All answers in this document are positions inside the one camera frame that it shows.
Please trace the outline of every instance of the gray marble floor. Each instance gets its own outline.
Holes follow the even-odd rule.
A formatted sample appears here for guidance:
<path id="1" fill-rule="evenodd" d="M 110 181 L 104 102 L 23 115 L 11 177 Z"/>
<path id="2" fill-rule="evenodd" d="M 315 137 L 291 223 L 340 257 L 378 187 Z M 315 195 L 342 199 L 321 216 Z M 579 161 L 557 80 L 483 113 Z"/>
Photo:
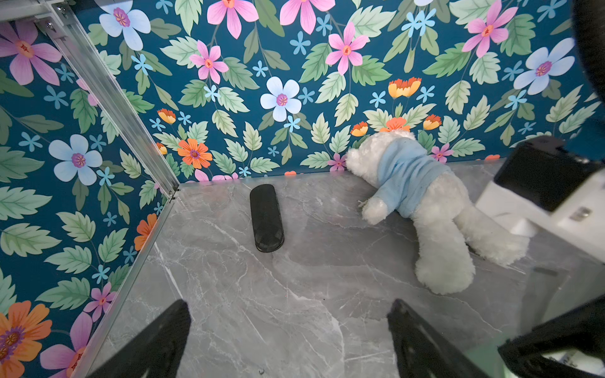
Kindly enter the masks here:
<path id="1" fill-rule="evenodd" d="M 473 200 L 497 165 L 452 165 Z M 249 192 L 275 186 L 286 241 L 256 250 Z M 95 365 L 178 298 L 193 318 L 179 377 L 396 377 L 386 314 L 407 301 L 461 349 L 515 333 L 529 272 L 577 272 L 584 253 L 540 233 L 504 268 L 474 256 L 464 292 L 438 296 L 414 276 L 411 221 L 361 220 L 374 189 L 346 172 L 183 184 Z"/>

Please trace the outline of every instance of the teal wallpaper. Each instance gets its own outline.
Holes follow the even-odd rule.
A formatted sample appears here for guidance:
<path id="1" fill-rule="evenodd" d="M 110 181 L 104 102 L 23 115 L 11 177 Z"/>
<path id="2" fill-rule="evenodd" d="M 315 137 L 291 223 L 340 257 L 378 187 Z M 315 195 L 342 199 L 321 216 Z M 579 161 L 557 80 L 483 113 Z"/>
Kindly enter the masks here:
<path id="1" fill-rule="evenodd" d="M 52 41 L 0 23 L 0 377 L 71 376 L 163 203 Z"/>

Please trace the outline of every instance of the blue sweater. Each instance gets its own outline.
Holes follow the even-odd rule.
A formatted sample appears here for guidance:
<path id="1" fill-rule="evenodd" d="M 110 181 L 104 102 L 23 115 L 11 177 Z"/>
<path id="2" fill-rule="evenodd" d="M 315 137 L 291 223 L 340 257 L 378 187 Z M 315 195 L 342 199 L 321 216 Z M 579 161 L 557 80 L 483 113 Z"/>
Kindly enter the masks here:
<path id="1" fill-rule="evenodd" d="M 378 185 L 374 197 L 387 204 L 388 212 L 395 209 L 404 218 L 416 210 L 428 186 L 450 169 L 434 158 L 420 143 L 409 138 L 397 138 L 388 145 L 378 164 Z"/>

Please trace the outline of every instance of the white fur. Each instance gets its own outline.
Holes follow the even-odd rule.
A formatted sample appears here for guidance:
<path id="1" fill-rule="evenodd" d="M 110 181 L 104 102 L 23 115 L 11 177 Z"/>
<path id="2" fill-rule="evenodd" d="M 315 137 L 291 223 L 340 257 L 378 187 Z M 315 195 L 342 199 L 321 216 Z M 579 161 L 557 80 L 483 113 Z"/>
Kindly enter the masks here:
<path id="1" fill-rule="evenodd" d="M 349 150 L 347 168 L 378 187 L 378 164 L 396 138 L 414 139 L 414 134 L 371 135 L 358 149 Z M 387 206 L 379 198 L 370 198 L 362 210 L 363 219 L 370 224 L 387 215 Z M 525 256 L 529 244 L 529 238 L 510 234 L 477 210 L 462 181 L 451 172 L 442 173 L 429 185 L 411 218 L 420 244 L 416 276 L 437 294 L 461 292 L 472 283 L 475 267 L 465 241 L 480 256 L 501 265 Z"/>

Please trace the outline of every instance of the stuffed animal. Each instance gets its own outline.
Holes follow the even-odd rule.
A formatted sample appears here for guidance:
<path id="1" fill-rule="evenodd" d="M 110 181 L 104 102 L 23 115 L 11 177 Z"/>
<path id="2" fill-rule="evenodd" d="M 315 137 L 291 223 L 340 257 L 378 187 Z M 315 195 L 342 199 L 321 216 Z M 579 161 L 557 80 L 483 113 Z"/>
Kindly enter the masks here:
<path id="1" fill-rule="evenodd" d="M 420 258 L 416 276 L 432 292 L 461 292 L 473 281 L 468 247 L 481 257 L 508 265 L 525 256 L 529 238 L 509 233 L 477 210 L 466 187 L 445 164 L 427 156 L 414 134 L 377 132 L 347 154 L 347 168 L 378 191 L 362 217 L 377 224 L 392 211 L 414 221 Z"/>

